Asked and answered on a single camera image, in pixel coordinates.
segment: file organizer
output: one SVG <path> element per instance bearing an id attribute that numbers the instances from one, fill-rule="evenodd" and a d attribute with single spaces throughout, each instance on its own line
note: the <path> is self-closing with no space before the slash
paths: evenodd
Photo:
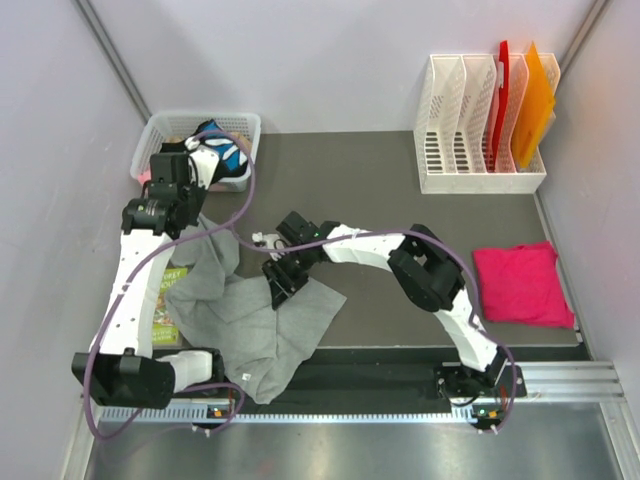
<path id="1" fill-rule="evenodd" d="M 560 69 L 553 54 L 541 54 L 555 91 Z M 487 173 L 484 135 L 497 81 L 493 55 L 431 55 L 413 131 L 422 193 L 534 193 L 546 177 L 536 150 L 517 170 L 511 134 L 527 86 L 524 55 L 510 55 L 511 84 L 496 158 Z"/>
<path id="2" fill-rule="evenodd" d="M 453 140 L 465 81 L 466 70 L 460 55 L 431 55 L 414 129 L 421 186 L 432 175 L 457 173 Z"/>

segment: gray cloth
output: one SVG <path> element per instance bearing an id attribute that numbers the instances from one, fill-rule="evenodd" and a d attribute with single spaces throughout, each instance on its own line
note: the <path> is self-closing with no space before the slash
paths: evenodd
<path id="1" fill-rule="evenodd" d="M 189 235 L 215 226 L 200 216 Z M 216 348 L 225 373 L 256 403 L 270 403 L 315 351 L 346 298 L 309 280 L 276 312 L 264 277 L 234 275 L 238 243 L 229 231 L 176 247 L 171 262 L 192 266 L 165 294 L 169 315 L 194 347 Z"/>

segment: colorful book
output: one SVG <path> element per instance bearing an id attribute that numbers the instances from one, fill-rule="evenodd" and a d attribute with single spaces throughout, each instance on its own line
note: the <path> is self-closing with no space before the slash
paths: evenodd
<path id="1" fill-rule="evenodd" d="M 160 284 L 160 294 L 153 314 L 152 340 L 154 347 L 176 347 L 182 345 L 182 335 L 167 311 L 164 294 L 169 288 L 189 273 L 187 268 L 167 268 Z"/>

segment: plastic folder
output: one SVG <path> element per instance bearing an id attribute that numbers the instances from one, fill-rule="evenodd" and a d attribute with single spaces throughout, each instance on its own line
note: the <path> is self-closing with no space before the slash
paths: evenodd
<path id="1" fill-rule="evenodd" d="M 529 166 L 556 103 L 535 44 L 531 44 L 525 59 L 529 83 L 511 137 L 511 152 L 520 168 Z"/>

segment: white wall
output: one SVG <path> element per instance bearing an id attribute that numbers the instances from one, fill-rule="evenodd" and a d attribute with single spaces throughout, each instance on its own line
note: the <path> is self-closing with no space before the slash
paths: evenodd
<path id="1" fill-rule="evenodd" d="M 60 474 L 115 273 L 142 122 L 68 0 L 0 15 L 0 467 Z"/>
<path id="2" fill-rule="evenodd" d="M 430 53 L 564 52 L 592 0 L 93 0 L 153 111 L 410 130 Z"/>
<path id="3" fill-rule="evenodd" d="M 640 425 L 640 3 L 611 3 L 558 92 L 541 194 L 591 345 Z"/>

